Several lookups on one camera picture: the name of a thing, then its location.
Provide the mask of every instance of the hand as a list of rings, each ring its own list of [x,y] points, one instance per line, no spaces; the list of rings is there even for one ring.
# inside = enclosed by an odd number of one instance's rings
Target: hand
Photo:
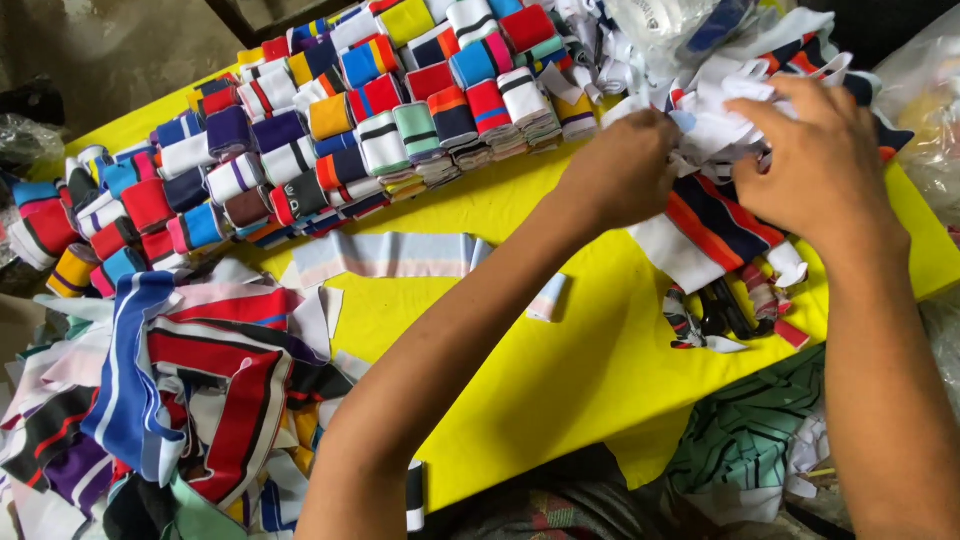
[[[576,209],[576,219],[596,234],[649,219],[666,209],[676,179],[666,157],[679,138],[677,125],[662,112],[625,116],[573,156],[552,195]]]
[[[773,149],[766,173],[757,170],[756,157],[733,166],[740,204],[805,239],[826,264],[905,257],[909,235],[890,207],[870,111],[858,108],[844,88],[813,79],[778,76],[768,84],[790,98],[798,119],[770,103],[727,102]]]

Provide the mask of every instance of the person's left hand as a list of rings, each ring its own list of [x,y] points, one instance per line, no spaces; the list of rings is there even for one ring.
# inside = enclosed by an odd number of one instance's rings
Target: person's left hand
[[[666,209],[676,178],[666,157],[679,138],[663,112],[625,116],[573,156],[553,194],[587,212],[598,234],[650,219]]]

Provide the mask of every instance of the person's right hand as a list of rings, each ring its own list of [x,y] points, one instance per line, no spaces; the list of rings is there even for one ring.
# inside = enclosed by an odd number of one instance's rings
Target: person's right hand
[[[768,84],[790,99],[798,119],[770,103],[727,102],[763,131],[773,151],[766,173],[757,170],[756,157],[734,165],[740,205],[809,242],[827,264],[837,257],[908,254],[909,235],[890,207],[870,111],[841,86],[793,76]]]

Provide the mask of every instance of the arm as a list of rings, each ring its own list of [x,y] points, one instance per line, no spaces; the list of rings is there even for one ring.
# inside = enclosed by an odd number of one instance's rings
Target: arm
[[[406,534],[414,453],[570,257],[600,233],[665,208],[665,157],[676,136],[672,122],[648,110],[596,137],[503,245],[374,364],[321,439],[298,538]]]
[[[856,532],[960,536],[960,436],[924,336],[907,262],[910,237],[890,207],[873,118],[843,88],[771,81],[799,116],[728,103],[766,134],[774,162],[736,164],[741,204],[817,250],[830,287],[830,448]]]

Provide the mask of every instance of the yellow table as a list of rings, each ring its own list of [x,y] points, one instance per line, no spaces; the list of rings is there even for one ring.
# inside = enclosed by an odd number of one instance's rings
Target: yellow table
[[[84,136],[76,155],[100,143],[110,151],[142,140],[186,108],[175,92]],[[391,206],[345,228],[347,233],[474,233],[502,242],[550,190],[576,146],[498,163],[414,201]],[[50,178],[55,170],[37,171]],[[910,271],[918,299],[960,282],[960,252],[898,165],[887,173],[894,208],[913,236]],[[290,249],[239,248],[252,265],[279,276]],[[824,266],[806,244],[810,279],[787,317],[827,337]],[[604,234],[562,270],[571,280],[560,323],[521,317],[464,394],[423,444],[429,467],[428,509],[436,510],[552,458],[607,441],[632,487],[655,478],[676,450],[690,406],[710,392],[793,354],[777,337],[735,355],[676,351],[660,315],[670,284],[622,231]],[[452,279],[374,280],[353,275],[329,283],[346,290],[333,346],[376,361],[406,328],[454,284]],[[746,290],[736,292],[746,300]]]

